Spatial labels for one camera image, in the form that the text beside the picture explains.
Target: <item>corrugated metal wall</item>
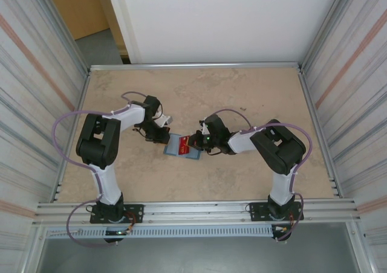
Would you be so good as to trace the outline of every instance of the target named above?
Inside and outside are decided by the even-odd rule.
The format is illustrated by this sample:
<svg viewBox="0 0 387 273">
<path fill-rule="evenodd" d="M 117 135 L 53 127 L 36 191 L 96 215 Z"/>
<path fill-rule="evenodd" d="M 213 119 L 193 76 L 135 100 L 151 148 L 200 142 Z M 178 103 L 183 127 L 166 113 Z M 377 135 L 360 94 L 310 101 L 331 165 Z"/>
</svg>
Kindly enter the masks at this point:
<svg viewBox="0 0 387 273">
<path fill-rule="evenodd" d="M 345 197 L 387 270 L 387 0 L 348 0 L 305 73 Z"/>
<path fill-rule="evenodd" d="M 50 201 L 61 161 L 51 125 L 77 107 L 86 79 L 53 21 L 42 0 L 0 0 L 1 272 L 19 266 L 37 203 Z M 57 133 L 63 147 L 72 125 Z"/>
</svg>

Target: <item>beige work surface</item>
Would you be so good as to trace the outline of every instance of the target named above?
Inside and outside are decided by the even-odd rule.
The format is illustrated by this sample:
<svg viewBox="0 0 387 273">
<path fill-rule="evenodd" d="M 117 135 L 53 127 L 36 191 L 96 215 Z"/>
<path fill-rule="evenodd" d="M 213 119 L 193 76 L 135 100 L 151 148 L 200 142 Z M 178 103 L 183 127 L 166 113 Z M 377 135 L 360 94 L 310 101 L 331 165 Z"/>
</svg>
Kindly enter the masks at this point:
<svg viewBox="0 0 387 273">
<path fill-rule="evenodd" d="M 174 119 L 172 133 L 194 133 L 200 128 L 199 120 L 221 108 L 242 112 L 255 126 L 276 118 L 304 128 L 312 136 L 314 149 L 299 170 L 295 191 L 305 198 L 333 197 L 295 69 L 93 71 L 83 109 L 119 109 L 126 104 L 120 98 L 125 91 L 156 96 L 164 114 Z M 142 100 L 138 95 L 132 99 Z M 235 113 L 222 112 L 219 116 L 230 131 L 247 128 Z M 71 149 L 72 159 L 78 161 L 75 145 L 84 118 L 79 121 Z M 307 143 L 302 134 L 295 134 Z M 192 160 L 164 155 L 163 149 L 164 145 L 146 142 L 131 129 L 121 134 L 115 173 L 125 201 L 266 199 L 272 187 L 272 171 L 258 151 L 217 156 L 202 153 L 200 160 Z M 86 201 L 96 195 L 90 172 L 68 164 L 59 202 Z"/>
</svg>

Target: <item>gray floor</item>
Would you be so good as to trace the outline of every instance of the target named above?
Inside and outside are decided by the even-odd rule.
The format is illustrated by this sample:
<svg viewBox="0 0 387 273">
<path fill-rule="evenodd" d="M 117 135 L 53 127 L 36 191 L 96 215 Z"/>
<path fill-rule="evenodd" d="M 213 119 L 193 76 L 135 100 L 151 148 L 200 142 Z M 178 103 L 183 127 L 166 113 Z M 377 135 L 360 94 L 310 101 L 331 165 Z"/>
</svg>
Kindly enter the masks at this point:
<svg viewBox="0 0 387 273">
<path fill-rule="evenodd" d="M 359 272 L 344 223 L 300 224 L 288 243 L 268 237 L 124 239 L 84 248 L 46 241 L 38 272 Z"/>
<path fill-rule="evenodd" d="M 110 29 L 75 41 L 89 65 L 122 65 L 119 49 Z"/>
</svg>

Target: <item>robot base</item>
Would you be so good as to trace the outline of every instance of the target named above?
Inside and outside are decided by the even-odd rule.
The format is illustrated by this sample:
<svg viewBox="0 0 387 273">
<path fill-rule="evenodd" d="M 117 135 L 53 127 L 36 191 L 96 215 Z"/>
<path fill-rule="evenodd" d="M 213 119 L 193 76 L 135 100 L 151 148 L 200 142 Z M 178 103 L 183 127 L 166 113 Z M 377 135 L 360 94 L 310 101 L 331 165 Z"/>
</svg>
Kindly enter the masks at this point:
<svg viewBox="0 0 387 273">
<path fill-rule="evenodd" d="M 269 204 L 267 202 L 251 202 L 249 203 L 249 213 L 252 222 L 265 222 L 265 221 L 283 221 L 291 220 L 291 215 L 293 215 L 293 220 L 296 221 L 300 215 L 301 203 L 293 202 L 286 213 L 282 215 L 274 216 L 268 208 Z"/>
<path fill-rule="evenodd" d="M 144 216 L 144 205 L 124 204 L 123 195 L 115 205 L 107 205 L 97 202 L 92 206 L 90 223 L 142 223 Z"/>
</svg>

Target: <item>white wall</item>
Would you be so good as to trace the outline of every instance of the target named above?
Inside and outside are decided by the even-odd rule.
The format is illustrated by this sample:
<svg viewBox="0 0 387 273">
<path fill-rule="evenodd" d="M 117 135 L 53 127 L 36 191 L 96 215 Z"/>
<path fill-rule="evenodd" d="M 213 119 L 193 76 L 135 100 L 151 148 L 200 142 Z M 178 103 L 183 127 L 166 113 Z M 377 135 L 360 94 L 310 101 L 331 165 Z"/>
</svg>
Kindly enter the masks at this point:
<svg viewBox="0 0 387 273">
<path fill-rule="evenodd" d="M 300 61 L 333 0 L 112 0 L 132 63 Z"/>
</svg>

